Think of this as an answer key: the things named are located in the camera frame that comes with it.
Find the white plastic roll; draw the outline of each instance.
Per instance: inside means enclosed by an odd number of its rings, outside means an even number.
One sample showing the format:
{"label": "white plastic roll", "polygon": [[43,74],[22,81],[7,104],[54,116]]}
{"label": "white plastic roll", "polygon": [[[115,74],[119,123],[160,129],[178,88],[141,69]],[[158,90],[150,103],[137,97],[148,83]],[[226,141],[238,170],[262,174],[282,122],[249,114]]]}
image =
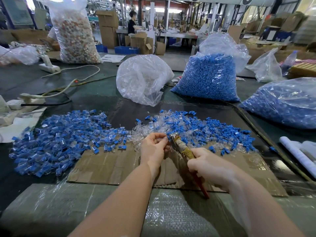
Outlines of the white plastic roll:
{"label": "white plastic roll", "polygon": [[293,145],[286,136],[280,137],[280,142],[295,156],[295,158],[304,166],[307,171],[316,178],[316,165],[300,149]]}

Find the pile of blue plastic parts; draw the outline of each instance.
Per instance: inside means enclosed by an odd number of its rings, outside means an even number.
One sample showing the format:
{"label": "pile of blue plastic parts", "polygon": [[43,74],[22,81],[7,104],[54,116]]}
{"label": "pile of blue plastic parts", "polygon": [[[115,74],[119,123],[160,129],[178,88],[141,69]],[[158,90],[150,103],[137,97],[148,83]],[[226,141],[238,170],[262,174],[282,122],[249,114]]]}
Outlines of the pile of blue plastic parts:
{"label": "pile of blue plastic parts", "polygon": [[45,119],[42,128],[34,131],[27,127],[21,138],[13,137],[9,157],[17,163],[14,170],[21,175],[41,177],[55,172],[59,176],[85,150],[92,149],[97,154],[103,145],[105,152],[114,151],[116,145],[119,150],[126,150],[130,131],[124,127],[114,129],[106,119],[105,113],[96,114],[96,110],[72,111]]}
{"label": "pile of blue plastic parts", "polygon": [[32,131],[28,127],[21,138],[14,137],[13,152],[9,157],[15,159],[17,167],[14,170],[21,175],[41,177],[56,173],[59,176],[73,166],[85,150],[92,150],[95,154],[99,153],[100,146],[104,146],[104,152],[113,152],[116,147],[126,150],[125,144],[133,141],[137,151],[142,139],[151,132],[177,132],[189,147],[202,147],[212,142],[209,150],[220,151],[221,155],[233,150],[255,151],[252,145],[255,138],[250,136],[250,131],[210,117],[200,120],[195,115],[194,111],[161,110],[159,115],[147,116],[147,124],[136,119],[132,131],[124,127],[112,128],[105,113],[97,114],[96,110],[53,115],[41,123],[41,128]]}

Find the plastic bag of blue parts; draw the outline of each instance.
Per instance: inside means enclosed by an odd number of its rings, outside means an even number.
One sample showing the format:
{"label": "plastic bag of blue parts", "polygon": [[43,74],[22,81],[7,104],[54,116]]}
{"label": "plastic bag of blue parts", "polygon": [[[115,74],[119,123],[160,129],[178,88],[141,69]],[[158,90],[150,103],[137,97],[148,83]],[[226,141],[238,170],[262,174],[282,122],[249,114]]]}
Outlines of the plastic bag of blue parts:
{"label": "plastic bag of blue parts", "polygon": [[316,78],[301,77],[265,84],[240,106],[287,126],[316,129]]}
{"label": "plastic bag of blue parts", "polygon": [[179,83],[171,91],[213,100],[239,101],[236,72],[250,59],[245,45],[237,45],[228,34],[212,34],[191,56]]}
{"label": "plastic bag of blue parts", "polygon": [[235,62],[231,56],[198,52],[190,57],[182,78],[171,91],[192,97],[239,101]]}

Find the cardboard sheet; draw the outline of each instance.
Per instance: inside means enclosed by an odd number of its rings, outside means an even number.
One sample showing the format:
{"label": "cardboard sheet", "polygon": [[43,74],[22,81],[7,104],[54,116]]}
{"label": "cardboard sheet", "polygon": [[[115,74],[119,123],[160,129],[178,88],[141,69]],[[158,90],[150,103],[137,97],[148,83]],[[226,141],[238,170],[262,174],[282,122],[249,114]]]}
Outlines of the cardboard sheet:
{"label": "cardboard sheet", "polygon": [[[70,172],[67,181],[90,184],[120,184],[139,165],[140,153],[134,151],[132,143],[127,144],[127,150],[116,150],[115,153],[103,152],[95,155],[87,150]],[[287,196],[285,189],[269,169],[258,153],[242,153],[233,151],[222,158],[234,163],[246,173],[261,183],[273,196]],[[181,155],[171,151],[165,155],[160,173],[155,181],[155,187],[197,190],[198,187],[188,172]],[[207,191],[219,191],[221,189],[204,183]]]}

